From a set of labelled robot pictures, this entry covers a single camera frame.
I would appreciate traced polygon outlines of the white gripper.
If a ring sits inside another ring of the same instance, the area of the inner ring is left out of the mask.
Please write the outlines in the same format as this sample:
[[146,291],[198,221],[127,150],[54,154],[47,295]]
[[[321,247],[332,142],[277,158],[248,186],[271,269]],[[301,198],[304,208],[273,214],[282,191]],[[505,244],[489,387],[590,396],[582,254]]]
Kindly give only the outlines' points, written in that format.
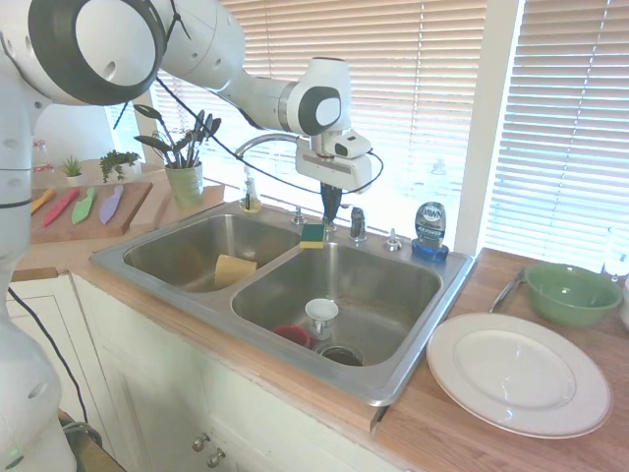
[[336,218],[342,190],[361,193],[371,185],[372,179],[372,162],[367,155],[352,159],[339,156],[323,158],[308,147],[297,147],[296,170],[320,183],[323,219],[330,221]]

